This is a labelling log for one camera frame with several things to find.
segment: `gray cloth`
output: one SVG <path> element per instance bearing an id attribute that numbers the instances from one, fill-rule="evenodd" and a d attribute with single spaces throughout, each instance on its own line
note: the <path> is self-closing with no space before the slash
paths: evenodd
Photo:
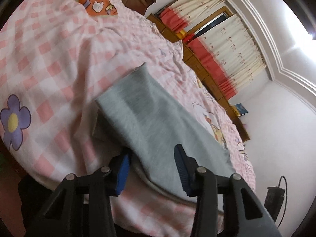
<path id="1" fill-rule="evenodd" d="M 96 99 L 112 133 L 137 155 L 148 179 L 187 201 L 174 162 L 181 143 L 187 155 L 214 174 L 235 172 L 229 151 L 140 66 Z"/>

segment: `pink checkered bedsheet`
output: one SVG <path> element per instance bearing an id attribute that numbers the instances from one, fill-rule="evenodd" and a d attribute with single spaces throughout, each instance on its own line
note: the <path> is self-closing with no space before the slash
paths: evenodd
<path id="1" fill-rule="evenodd" d="M 81 176 L 106 164 L 111 144 L 104 151 L 90 137 L 94 99 L 146 62 L 149 73 L 210 133 L 213 126 L 205 119 L 216 121 L 222 134 L 211 134 L 254 189 L 235 125 L 183 63 L 181 44 L 167 41 L 121 0 L 110 1 L 118 16 L 90 17 L 77 0 L 24 0 L 1 30 L 0 135 L 12 155 L 50 189 L 68 173 Z M 156 193 L 134 172 L 111 203 L 114 221 L 132 231 L 175 237 L 189 236 L 192 228 L 194 208 Z"/>

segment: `book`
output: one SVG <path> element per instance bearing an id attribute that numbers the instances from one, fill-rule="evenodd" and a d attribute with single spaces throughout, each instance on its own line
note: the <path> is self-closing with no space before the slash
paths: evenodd
<path id="1" fill-rule="evenodd" d="M 237 116 L 242 116 L 248 113 L 248 110 L 246 110 L 241 103 L 232 106 L 232 109 Z"/>

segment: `metal screw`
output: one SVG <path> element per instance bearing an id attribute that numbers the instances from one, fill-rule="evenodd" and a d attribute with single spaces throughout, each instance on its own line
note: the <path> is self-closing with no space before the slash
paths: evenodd
<path id="1" fill-rule="evenodd" d="M 233 178 L 234 178 L 235 180 L 241 180 L 241 175 L 235 173 L 235 174 L 233 174 Z"/>
<path id="2" fill-rule="evenodd" d="M 101 172 L 102 172 L 102 173 L 109 173 L 110 170 L 111 170 L 111 169 L 110 169 L 108 166 L 104 166 L 104 167 L 101 168 Z"/>
<path id="3" fill-rule="evenodd" d="M 66 176 L 66 179 L 71 181 L 71 180 L 75 179 L 75 175 L 74 174 L 69 174 L 69 175 Z"/>
<path id="4" fill-rule="evenodd" d="M 198 171 L 199 173 L 201 173 L 201 174 L 204 174 L 204 173 L 206 173 L 206 168 L 203 167 L 203 166 L 200 166 L 200 167 L 197 168 L 197 171 Z"/>

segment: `curtain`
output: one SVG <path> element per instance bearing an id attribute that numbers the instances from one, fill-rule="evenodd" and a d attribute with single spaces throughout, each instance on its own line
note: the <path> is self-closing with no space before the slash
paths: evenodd
<path id="1" fill-rule="evenodd" d="M 249 30 L 236 14 L 194 39 L 188 46 L 227 99 L 246 87 L 266 67 Z"/>
<path id="2" fill-rule="evenodd" d="M 160 14 L 160 19 L 171 30 L 179 33 L 223 1 L 225 0 L 178 0 Z"/>

